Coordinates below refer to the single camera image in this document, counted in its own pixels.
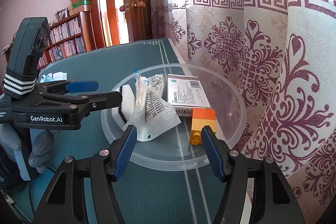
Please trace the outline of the grey gloved left hand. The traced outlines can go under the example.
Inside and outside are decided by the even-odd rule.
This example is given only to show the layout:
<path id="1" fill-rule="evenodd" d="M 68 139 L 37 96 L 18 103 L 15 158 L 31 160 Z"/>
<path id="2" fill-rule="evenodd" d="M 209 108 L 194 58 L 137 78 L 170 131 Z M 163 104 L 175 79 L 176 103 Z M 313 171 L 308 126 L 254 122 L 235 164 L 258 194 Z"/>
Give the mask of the grey gloved left hand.
<path id="1" fill-rule="evenodd" d="M 37 136 L 31 141 L 31 134 L 19 133 L 17 128 L 10 124 L 1 124 L 1 146 L 10 160 L 17 162 L 15 155 L 24 153 L 27 145 L 28 164 L 39 174 L 45 173 L 49 167 L 49 160 L 52 156 L 55 135 L 59 130 L 35 130 Z"/>

